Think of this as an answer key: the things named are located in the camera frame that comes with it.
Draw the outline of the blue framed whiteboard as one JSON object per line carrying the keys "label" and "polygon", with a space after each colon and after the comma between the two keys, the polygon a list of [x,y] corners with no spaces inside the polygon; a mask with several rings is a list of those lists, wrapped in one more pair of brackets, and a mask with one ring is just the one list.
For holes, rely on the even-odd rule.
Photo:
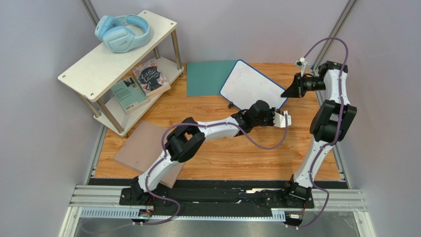
{"label": "blue framed whiteboard", "polygon": [[281,97],[284,91],[282,86],[250,64],[237,60],[220,89],[220,95],[240,110],[250,108],[258,100],[280,109],[287,101]]}

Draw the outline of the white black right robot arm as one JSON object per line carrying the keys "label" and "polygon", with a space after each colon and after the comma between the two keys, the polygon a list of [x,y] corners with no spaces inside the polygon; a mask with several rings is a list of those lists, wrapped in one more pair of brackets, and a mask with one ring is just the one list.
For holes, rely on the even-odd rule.
{"label": "white black right robot arm", "polygon": [[318,75],[296,73],[282,98],[302,98],[307,91],[326,92],[326,99],[312,120],[309,150],[300,168],[286,183],[283,203],[296,207],[304,205],[311,196],[315,176],[333,145],[341,141],[352,124],[357,108],[351,106],[346,94],[347,65],[326,61]]}

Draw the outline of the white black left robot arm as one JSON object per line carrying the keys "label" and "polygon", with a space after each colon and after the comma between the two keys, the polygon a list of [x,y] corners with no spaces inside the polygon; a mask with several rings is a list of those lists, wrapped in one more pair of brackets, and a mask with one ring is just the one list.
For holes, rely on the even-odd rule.
{"label": "white black left robot arm", "polygon": [[290,124],[288,112],[271,108],[262,100],[221,120],[199,122],[192,117],[186,118],[163,133],[156,161],[143,174],[133,178],[130,187],[122,189],[119,204],[146,205],[161,180],[177,165],[190,160],[204,142],[247,135],[258,126],[286,127]]}

